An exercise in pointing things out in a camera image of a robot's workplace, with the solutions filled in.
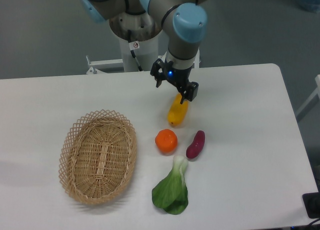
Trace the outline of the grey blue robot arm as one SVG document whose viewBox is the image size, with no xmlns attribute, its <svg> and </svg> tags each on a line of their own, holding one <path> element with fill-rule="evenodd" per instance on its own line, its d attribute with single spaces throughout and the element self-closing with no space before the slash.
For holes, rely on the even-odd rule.
<svg viewBox="0 0 320 230">
<path fill-rule="evenodd" d="M 168 81 L 181 94 L 181 102 L 193 101 L 199 84 L 190 82 L 208 23 L 201 3 L 207 0 L 81 0 L 91 18 L 109 21 L 118 37 L 129 43 L 150 40 L 161 31 L 168 38 L 165 60 L 157 59 L 150 70 L 159 87 Z"/>
</svg>

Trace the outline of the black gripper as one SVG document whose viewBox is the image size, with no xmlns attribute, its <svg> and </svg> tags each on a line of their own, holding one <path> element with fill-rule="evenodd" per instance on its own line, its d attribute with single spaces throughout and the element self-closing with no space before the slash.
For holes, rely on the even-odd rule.
<svg viewBox="0 0 320 230">
<path fill-rule="evenodd" d="M 185 100 L 192 102 L 198 93 L 199 84 L 189 81 L 190 73 L 191 67 L 177 69 L 173 67 L 173 61 L 163 62 L 160 58 L 152 64 L 150 70 L 150 75 L 154 77 L 157 88 L 162 81 L 167 81 L 177 88 L 181 94 L 180 104 L 183 104 Z"/>
</svg>

